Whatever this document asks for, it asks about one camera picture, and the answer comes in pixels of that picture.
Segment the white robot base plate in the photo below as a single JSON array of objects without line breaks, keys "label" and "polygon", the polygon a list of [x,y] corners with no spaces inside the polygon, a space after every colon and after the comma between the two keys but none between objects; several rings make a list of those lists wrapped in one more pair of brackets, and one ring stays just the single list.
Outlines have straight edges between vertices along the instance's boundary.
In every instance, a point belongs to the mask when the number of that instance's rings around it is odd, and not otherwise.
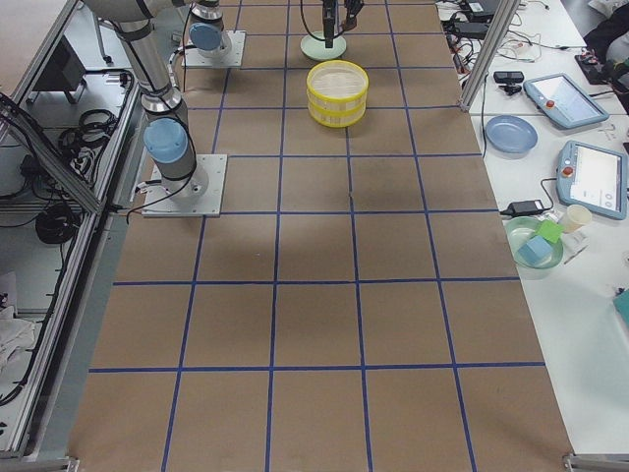
[{"label": "white robot base plate", "polygon": [[227,171],[226,154],[198,154],[197,168],[190,181],[163,180],[156,165],[152,180],[159,180],[145,192],[142,215],[149,217],[218,217],[221,213]]}]

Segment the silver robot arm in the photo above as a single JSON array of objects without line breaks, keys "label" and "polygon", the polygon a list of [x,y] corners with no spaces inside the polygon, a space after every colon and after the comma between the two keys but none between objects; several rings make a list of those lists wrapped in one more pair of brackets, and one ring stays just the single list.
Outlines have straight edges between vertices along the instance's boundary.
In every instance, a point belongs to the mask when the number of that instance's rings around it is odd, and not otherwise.
[{"label": "silver robot arm", "polygon": [[[358,15],[364,8],[363,1],[344,1],[345,17],[337,22],[337,1],[321,1],[322,31],[315,32],[308,26],[304,2],[300,2],[300,17],[306,35],[303,37],[301,50],[309,58],[326,61],[340,57],[346,46],[342,44],[343,35],[353,30],[358,24]],[[221,57],[232,49],[231,32],[226,30],[219,1],[199,1],[189,9],[193,22],[188,27],[191,46],[203,57]]]},{"label": "silver robot arm", "polygon": [[185,32],[194,50],[222,58],[234,50],[218,1],[87,1],[109,23],[140,82],[149,125],[144,146],[156,164],[168,196],[192,194],[202,185],[199,160],[188,127],[188,109],[153,38],[152,20],[162,11],[189,8]]}]

